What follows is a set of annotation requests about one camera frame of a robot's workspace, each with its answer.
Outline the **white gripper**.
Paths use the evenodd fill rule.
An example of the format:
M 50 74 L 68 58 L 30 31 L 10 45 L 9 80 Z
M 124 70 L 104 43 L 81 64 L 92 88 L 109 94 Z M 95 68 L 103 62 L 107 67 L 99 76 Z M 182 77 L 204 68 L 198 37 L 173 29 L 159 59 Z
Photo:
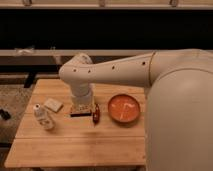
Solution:
M 93 100 L 93 89 L 91 84 L 71 85 L 71 98 L 75 105 L 90 105 Z

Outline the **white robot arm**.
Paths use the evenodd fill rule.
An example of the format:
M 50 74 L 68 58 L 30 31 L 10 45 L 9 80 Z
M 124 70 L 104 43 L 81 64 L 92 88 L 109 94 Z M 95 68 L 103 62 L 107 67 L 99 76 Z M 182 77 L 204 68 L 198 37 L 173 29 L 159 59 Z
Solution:
M 90 101 L 93 83 L 148 87 L 147 171 L 213 171 L 213 53 L 154 51 L 97 64 L 80 53 L 59 76 L 80 104 Z

